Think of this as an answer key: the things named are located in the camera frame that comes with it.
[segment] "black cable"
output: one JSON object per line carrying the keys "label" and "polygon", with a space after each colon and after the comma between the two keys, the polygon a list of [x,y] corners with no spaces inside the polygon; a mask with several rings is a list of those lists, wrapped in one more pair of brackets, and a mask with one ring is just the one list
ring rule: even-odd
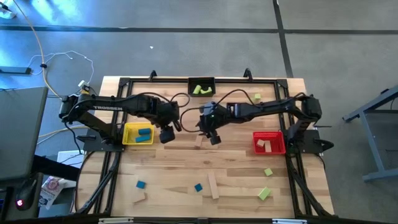
{"label": "black cable", "polygon": [[70,128],[68,127],[68,125],[67,125],[66,122],[64,123],[64,125],[65,125],[65,127],[66,127],[69,131],[72,132],[72,134],[73,134],[73,141],[75,142],[77,148],[79,149],[79,154],[81,154],[80,146],[77,144],[77,141],[76,141],[76,134],[75,134],[75,132],[74,132],[72,129],[70,129]]}
{"label": "black cable", "polygon": [[169,99],[167,99],[166,97],[164,97],[164,96],[162,96],[162,95],[160,95],[160,94],[158,94],[158,93],[154,93],[154,92],[143,92],[143,93],[138,93],[138,94],[136,94],[136,95],[132,95],[132,96],[126,97],[125,99],[115,100],[114,102],[116,102],[116,103],[117,103],[117,102],[123,102],[123,101],[126,101],[126,100],[130,100],[131,98],[137,97],[137,96],[139,96],[139,95],[155,95],[155,96],[158,96],[158,97],[164,99],[165,101],[171,103],[171,101],[170,101]]}
{"label": "black cable", "polygon": [[322,163],[323,163],[323,170],[326,170],[325,161],[322,159],[321,156],[319,156],[319,154],[315,153],[315,155],[322,161]]}
{"label": "black cable", "polygon": [[204,107],[200,107],[200,108],[188,108],[188,109],[186,109],[184,112],[182,112],[182,114],[181,114],[181,116],[180,116],[181,128],[182,128],[184,131],[189,132],[189,133],[197,133],[197,132],[200,132],[200,130],[191,131],[191,130],[185,129],[184,126],[183,126],[183,124],[182,124],[182,116],[183,116],[186,112],[188,112],[188,111],[190,111],[190,110],[199,110],[199,109],[205,109],[205,108],[211,108],[211,106],[204,106]]}
{"label": "black cable", "polygon": [[79,172],[77,174],[77,178],[76,178],[76,187],[73,190],[73,198],[72,198],[72,205],[75,206],[75,211],[77,212],[77,189],[79,188],[79,178],[80,178],[80,174],[81,174],[81,170],[83,169],[83,166],[85,165],[86,161],[91,157],[91,155],[94,154],[93,152],[90,152],[87,154],[87,156],[83,159],[83,162],[81,163],[81,167],[79,169]]}
{"label": "black cable", "polygon": [[396,98],[394,98],[394,99],[391,101],[390,110],[392,110],[392,104],[394,103],[394,100],[396,100]]}
{"label": "black cable", "polygon": [[189,102],[191,101],[191,97],[190,97],[188,94],[186,94],[186,93],[177,93],[176,95],[174,95],[174,96],[171,98],[170,101],[173,101],[174,98],[175,98],[176,96],[178,96],[178,95],[184,95],[184,96],[186,96],[186,97],[188,98],[188,101],[187,101],[184,105],[178,106],[179,108],[183,108],[184,106],[187,106],[187,105],[189,104]]}
{"label": "black cable", "polygon": [[304,96],[305,96],[305,93],[303,93],[303,92],[297,93],[295,96],[293,96],[293,97],[289,98],[287,101],[290,101],[290,100],[296,99],[296,98],[297,98],[297,97],[299,97],[300,95],[304,95]]}
{"label": "black cable", "polygon": [[15,88],[0,88],[0,91],[15,90]]}
{"label": "black cable", "polygon": [[81,162],[76,162],[74,164],[66,164],[67,166],[73,166],[73,165],[77,165],[77,164],[81,164]]}
{"label": "black cable", "polygon": [[72,159],[72,158],[75,158],[76,156],[80,156],[81,154],[79,153],[79,154],[77,154],[77,155],[74,155],[74,156],[71,156],[71,157],[69,157],[68,159],[65,159],[64,161],[62,161],[62,162],[59,162],[59,163],[64,163],[64,162],[66,162],[66,161],[68,161],[68,160],[70,160],[70,159]]}
{"label": "black cable", "polygon": [[250,96],[248,95],[248,93],[247,93],[246,91],[244,91],[244,90],[242,90],[242,89],[236,89],[236,90],[232,90],[231,92],[225,94],[225,96],[223,96],[222,99],[220,99],[219,102],[217,102],[214,106],[219,105],[227,96],[229,96],[230,94],[232,94],[232,93],[234,93],[234,92],[236,92],[236,91],[242,91],[242,92],[246,95],[246,97],[249,99],[250,103],[251,103],[253,106],[256,105],[256,104],[253,103],[253,101],[250,99]]}

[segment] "red basket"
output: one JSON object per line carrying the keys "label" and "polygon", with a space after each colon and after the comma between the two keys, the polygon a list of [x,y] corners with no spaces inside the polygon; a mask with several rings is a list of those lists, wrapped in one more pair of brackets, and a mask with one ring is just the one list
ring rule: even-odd
{"label": "red basket", "polygon": [[[271,143],[271,152],[266,152],[264,147],[260,147],[257,145],[258,140],[270,141]],[[254,144],[254,153],[256,154],[285,154],[285,142],[284,135],[280,131],[256,131],[253,132],[253,144]]]}

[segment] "desk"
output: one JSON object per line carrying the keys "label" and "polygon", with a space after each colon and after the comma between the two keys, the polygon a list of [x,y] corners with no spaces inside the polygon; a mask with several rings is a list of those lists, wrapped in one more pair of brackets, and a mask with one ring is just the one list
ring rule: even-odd
{"label": "desk", "polygon": [[[100,95],[116,95],[120,77],[104,77]],[[290,95],[305,92],[304,80],[287,79]],[[231,90],[241,88],[249,95],[260,93],[261,101],[275,100],[273,86],[264,84],[216,84],[214,101]],[[186,83],[135,83],[132,94],[153,91],[171,98],[179,92],[187,92]],[[180,105],[184,96],[176,97]],[[191,98],[186,108],[204,105],[209,98]],[[222,103],[245,102],[242,93],[233,93]],[[113,112],[96,111],[95,115],[110,123]],[[183,117],[187,129],[195,129],[199,111],[189,111]],[[146,121],[128,116],[128,122]],[[155,130],[153,145],[129,146],[122,153],[119,175],[114,195],[112,216],[130,217],[228,217],[228,218],[292,218],[294,217],[289,180],[284,156],[257,156],[253,152],[253,131],[277,131],[280,129],[278,115],[255,118],[244,124],[229,124],[217,129],[222,143],[212,146],[204,138],[201,149],[195,149],[197,133],[176,132],[175,140],[167,144],[159,142],[159,130]],[[86,162],[78,189],[78,207],[88,200],[100,179],[103,152],[94,153]],[[303,164],[307,185],[326,211],[333,213],[328,184],[323,164],[314,155],[304,154]],[[264,175],[271,168],[274,174]],[[213,200],[207,173],[216,175],[220,198]],[[132,203],[136,182],[147,183],[144,192],[147,198]],[[194,186],[201,183],[203,190],[196,192]],[[262,201],[258,193],[268,187],[271,196]],[[298,193],[303,210],[302,193]]]}

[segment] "yellow basket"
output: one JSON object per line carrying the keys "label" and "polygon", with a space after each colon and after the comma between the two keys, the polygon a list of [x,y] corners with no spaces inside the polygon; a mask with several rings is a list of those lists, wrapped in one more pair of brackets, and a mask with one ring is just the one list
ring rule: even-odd
{"label": "yellow basket", "polygon": [[[141,135],[138,134],[139,129],[150,128],[150,140],[136,142],[136,137]],[[150,123],[126,123],[123,131],[124,145],[148,145],[154,143],[154,126]]]}

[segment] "computer monitor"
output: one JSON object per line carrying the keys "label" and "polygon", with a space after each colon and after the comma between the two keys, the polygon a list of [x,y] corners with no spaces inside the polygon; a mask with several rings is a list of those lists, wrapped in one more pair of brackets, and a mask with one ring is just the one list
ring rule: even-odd
{"label": "computer monitor", "polygon": [[30,174],[48,91],[0,91],[0,181]]}

